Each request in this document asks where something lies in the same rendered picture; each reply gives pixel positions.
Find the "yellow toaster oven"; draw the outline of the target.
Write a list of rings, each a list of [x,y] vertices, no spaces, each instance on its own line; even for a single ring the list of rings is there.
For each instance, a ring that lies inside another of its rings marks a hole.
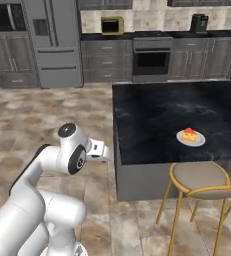
[[[122,35],[124,19],[122,17],[102,17],[101,31],[103,35]]]

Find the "yellow stool with beige seat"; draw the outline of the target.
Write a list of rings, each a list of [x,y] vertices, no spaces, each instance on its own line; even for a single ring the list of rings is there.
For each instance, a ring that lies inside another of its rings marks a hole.
[[[176,227],[179,219],[183,196],[192,198],[196,201],[190,221],[194,220],[199,203],[201,201],[223,201],[213,251],[213,256],[218,256],[223,224],[231,212],[231,178],[228,172],[219,164],[213,161],[172,163],[169,168],[169,179],[159,208],[156,224],[159,224],[165,202],[172,185],[177,188],[179,197],[176,203],[168,256],[172,256]]]

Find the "grey kitchen island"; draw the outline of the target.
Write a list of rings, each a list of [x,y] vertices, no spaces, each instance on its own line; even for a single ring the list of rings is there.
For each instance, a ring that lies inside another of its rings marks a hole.
[[[231,81],[114,85],[112,102],[118,200],[162,198],[174,162],[212,160],[231,177]],[[188,127],[203,146],[177,140]]]

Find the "grey drawer run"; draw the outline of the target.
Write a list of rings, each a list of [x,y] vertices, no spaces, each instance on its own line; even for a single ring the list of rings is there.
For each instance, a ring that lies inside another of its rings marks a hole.
[[[81,53],[85,83],[132,81],[131,40],[82,41]]]

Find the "grey oven with hob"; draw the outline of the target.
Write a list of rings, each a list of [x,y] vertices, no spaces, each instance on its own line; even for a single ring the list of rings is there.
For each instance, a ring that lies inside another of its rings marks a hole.
[[[173,38],[162,31],[136,31],[133,39],[134,83],[163,82],[168,69]]]

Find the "grey base cupboard run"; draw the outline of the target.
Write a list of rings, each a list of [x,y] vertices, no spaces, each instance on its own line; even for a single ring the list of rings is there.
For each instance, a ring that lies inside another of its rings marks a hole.
[[[170,80],[228,79],[231,73],[231,37],[174,39]]]

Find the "grey fridge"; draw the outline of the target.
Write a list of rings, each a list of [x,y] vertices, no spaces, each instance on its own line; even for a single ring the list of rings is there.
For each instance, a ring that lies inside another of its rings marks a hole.
[[[77,0],[24,0],[42,88],[83,86]]]

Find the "grey wall cupboard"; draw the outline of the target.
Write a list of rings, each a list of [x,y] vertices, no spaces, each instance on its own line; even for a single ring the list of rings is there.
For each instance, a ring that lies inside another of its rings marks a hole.
[[[167,0],[169,7],[231,6],[231,0]]]
[[[78,0],[81,10],[125,10],[133,7],[133,0]]]

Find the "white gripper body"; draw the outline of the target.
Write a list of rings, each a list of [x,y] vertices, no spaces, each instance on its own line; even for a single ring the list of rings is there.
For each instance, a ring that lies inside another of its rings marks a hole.
[[[102,154],[102,162],[108,162],[113,160],[113,153],[108,146],[104,146]]]

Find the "grey tall cupboard run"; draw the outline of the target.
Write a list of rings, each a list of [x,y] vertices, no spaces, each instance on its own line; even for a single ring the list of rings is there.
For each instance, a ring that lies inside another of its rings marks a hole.
[[[0,32],[0,87],[3,89],[39,87],[27,32]]]

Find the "black microwave oven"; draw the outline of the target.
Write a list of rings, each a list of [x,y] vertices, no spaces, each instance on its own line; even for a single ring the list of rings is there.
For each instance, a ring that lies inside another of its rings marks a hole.
[[[0,4],[0,32],[25,31],[26,25],[20,4]]]

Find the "white plate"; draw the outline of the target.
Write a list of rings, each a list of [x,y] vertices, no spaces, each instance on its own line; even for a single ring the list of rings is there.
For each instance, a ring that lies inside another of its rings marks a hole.
[[[182,135],[183,135],[183,131],[179,131],[177,134],[176,134],[176,138],[177,140],[183,144],[183,145],[186,145],[186,146],[189,146],[189,147],[200,147],[200,146],[203,146],[206,142],[206,138],[204,137],[203,134],[197,132],[196,133],[196,140],[195,141],[188,141],[188,140],[184,140],[182,138]]]

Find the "black coffee machine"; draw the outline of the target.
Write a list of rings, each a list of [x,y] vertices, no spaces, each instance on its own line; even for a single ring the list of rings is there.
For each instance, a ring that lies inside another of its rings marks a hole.
[[[205,14],[193,14],[190,31],[195,33],[205,33],[207,31],[209,17]]]

